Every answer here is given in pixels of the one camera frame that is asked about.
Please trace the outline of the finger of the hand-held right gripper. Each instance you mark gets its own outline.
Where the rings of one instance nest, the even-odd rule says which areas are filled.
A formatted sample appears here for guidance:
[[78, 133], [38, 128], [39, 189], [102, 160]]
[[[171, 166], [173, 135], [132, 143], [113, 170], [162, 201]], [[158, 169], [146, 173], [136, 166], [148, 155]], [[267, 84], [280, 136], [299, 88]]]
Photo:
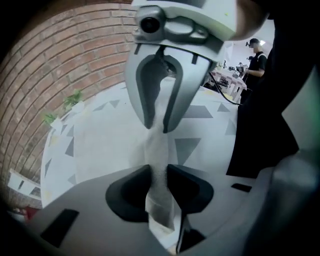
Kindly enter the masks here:
[[150, 129], [155, 118], [155, 101], [161, 81], [167, 76], [164, 48], [155, 44], [135, 44], [125, 63], [124, 78], [131, 105]]

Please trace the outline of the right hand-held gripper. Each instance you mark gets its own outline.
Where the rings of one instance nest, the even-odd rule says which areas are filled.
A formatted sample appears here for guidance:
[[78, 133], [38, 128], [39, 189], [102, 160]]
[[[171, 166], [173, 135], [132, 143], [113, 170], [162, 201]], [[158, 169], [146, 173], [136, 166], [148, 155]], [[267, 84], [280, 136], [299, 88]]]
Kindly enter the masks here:
[[188, 110], [211, 61], [224, 57], [224, 43], [236, 33], [235, 0], [134, 0], [133, 33], [141, 44], [168, 46], [164, 60], [175, 82], [163, 118], [163, 132], [175, 130]]

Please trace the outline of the person's right hand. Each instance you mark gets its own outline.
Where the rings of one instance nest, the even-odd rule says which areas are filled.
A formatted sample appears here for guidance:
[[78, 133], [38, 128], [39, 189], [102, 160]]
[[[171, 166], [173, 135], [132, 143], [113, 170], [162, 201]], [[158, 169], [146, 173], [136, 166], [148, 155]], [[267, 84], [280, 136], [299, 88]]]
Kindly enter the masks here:
[[236, 1], [236, 31], [231, 41], [253, 36], [264, 24], [269, 13], [253, 0]]

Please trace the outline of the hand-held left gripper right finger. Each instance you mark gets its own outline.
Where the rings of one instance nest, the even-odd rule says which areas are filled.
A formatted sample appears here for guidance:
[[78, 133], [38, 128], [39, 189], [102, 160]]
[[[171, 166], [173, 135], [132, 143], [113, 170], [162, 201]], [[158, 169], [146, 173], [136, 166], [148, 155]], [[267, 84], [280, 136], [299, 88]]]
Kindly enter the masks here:
[[271, 168], [250, 179], [169, 164], [168, 187], [182, 213], [177, 254], [244, 256], [271, 177]]

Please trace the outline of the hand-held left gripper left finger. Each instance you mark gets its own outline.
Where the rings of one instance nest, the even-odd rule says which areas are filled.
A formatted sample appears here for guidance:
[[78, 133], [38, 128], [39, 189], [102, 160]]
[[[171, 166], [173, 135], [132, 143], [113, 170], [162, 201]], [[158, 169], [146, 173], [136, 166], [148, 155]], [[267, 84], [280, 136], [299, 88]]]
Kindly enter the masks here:
[[163, 256], [144, 200], [151, 170], [142, 165], [83, 181], [28, 223], [45, 256]]

